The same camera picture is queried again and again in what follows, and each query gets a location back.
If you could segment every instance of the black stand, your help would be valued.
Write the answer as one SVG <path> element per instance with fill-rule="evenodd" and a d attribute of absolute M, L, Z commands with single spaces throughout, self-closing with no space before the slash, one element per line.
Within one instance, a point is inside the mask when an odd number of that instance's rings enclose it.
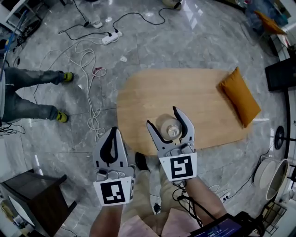
<path fill-rule="evenodd" d="M 293 141 L 293 142 L 296 142 L 296 139 L 295 138 L 287 138 L 287 137 L 284 137 L 284 128 L 282 126 L 279 126 L 277 128 L 277 131 L 276 131 L 276 135 L 274 137 L 274 146 L 275 148 L 278 150 L 282 147 L 284 141 Z"/>

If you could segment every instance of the shoe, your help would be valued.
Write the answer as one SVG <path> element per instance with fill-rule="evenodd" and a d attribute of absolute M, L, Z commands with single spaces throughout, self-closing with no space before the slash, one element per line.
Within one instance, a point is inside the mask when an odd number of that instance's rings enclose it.
<path fill-rule="evenodd" d="M 74 74 L 72 72 L 65 72 L 64 73 L 64 80 L 63 82 L 71 82 L 74 79 Z"/>
<path fill-rule="evenodd" d="M 136 152 L 135 161 L 139 170 L 148 170 L 150 172 L 146 163 L 146 158 L 142 153 Z"/>
<path fill-rule="evenodd" d="M 162 0 L 162 3 L 170 8 L 181 10 L 181 1 L 180 0 Z"/>
<path fill-rule="evenodd" d="M 66 123 L 68 121 L 68 116 L 65 113 L 62 113 L 61 111 L 58 112 L 56 120 L 60 123 Z"/>

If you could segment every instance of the black shoe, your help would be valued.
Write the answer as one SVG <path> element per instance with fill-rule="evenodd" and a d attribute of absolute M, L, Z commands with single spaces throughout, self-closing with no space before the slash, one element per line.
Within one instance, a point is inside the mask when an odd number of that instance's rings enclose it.
<path fill-rule="evenodd" d="M 135 161 L 139 170 L 148 170 L 150 172 L 146 163 L 146 158 L 142 153 L 136 152 Z"/>

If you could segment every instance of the human arm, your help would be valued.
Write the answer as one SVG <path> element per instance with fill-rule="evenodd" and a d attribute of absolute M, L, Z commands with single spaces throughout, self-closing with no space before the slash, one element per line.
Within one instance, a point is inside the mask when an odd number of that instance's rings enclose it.
<path fill-rule="evenodd" d="M 215 218 L 220 218 L 227 213 L 220 199 L 204 184 L 204 182 L 199 177 L 186 180 L 185 188 L 188 196 L 192 197 Z M 203 225 L 207 225 L 214 221 L 197 205 L 194 205 L 194 208 Z"/>
<path fill-rule="evenodd" d="M 117 237 L 123 205 L 104 206 L 95 219 L 89 237 Z"/>

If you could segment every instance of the marble floor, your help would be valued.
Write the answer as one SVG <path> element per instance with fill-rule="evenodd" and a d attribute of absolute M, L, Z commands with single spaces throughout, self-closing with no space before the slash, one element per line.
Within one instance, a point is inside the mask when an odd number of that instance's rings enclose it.
<path fill-rule="evenodd" d="M 101 107 L 100 125 L 106 130 L 117 125 L 116 98 L 118 90 L 133 73 L 146 68 L 210 68 L 233 70 L 239 66 L 247 85 L 261 107 L 259 120 L 253 121 L 247 138 L 235 143 L 198 150 L 198 175 L 209 186 L 220 185 L 220 190 L 230 188 L 233 195 L 248 180 L 260 154 L 270 147 L 273 132 L 279 125 L 286 128 L 285 101 L 283 93 L 268 92 L 265 67 L 278 58 L 270 56 L 265 44 L 256 44 L 256 37 L 244 34 L 241 24 L 244 14 L 227 5 L 212 0 L 183 0 L 181 11 L 164 10 L 166 22 L 151 25 L 140 16 L 129 15 L 117 23 L 123 36 L 107 46 L 82 42 L 79 50 L 91 48 L 96 55 L 96 67 L 107 69 L 105 76 L 95 78 L 90 98 L 95 108 Z M 161 0 L 98 0 L 92 7 L 104 24 L 100 31 L 113 31 L 112 23 L 125 13 L 142 13 L 153 22 L 160 22 L 157 12 L 163 7 Z M 58 34 L 74 24 L 83 24 L 81 15 L 72 4 L 63 7 L 59 2 L 47 13 L 42 26 L 28 40 L 20 52 L 20 69 L 38 70 L 44 56 L 53 49 L 64 50 L 71 44 L 66 34 Z M 69 31 L 72 37 L 94 32 L 91 28 Z M 81 54 L 74 48 L 67 54 L 80 62 Z M 57 57 L 52 52 L 42 63 L 47 70 Z M 51 68 L 72 71 L 76 79 L 67 85 L 40 85 L 36 93 L 38 103 L 55 105 L 70 115 L 66 124 L 40 119 L 23 119 L 19 124 L 25 128 L 22 135 L 5 136 L 7 155 L 13 172 L 1 180 L 27 169 L 42 169 L 51 176 L 68 176 L 62 185 L 65 198 L 78 205 L 64 223 L 64 227 L 77 235 L 86 237 L 90 226 L 100 211 L 100 204 L 93 187 L 92 151 L 94 133 L 87 127 L 89 104 L 86 97 L 87 82 L 80 67 L 62 55 Z M 18 91 L 23 98 L 34 101 L 35 87 Z M 283 158 L 284 146 L 269 154 Z M 133 151 L 129 150 L 130 161 Z M 159 174 L 156 159 L 148 158 L 151 175 L 151 202 L 160 203 Z M 227 211 L 237 214 L 246 211 L 252 216 L 260 213 L 266 203 L 264 195 L 257 192 L 251 181 L 233 198 L 225 202 Z M 56 236 L 72 236 L 60 229 Z"/>

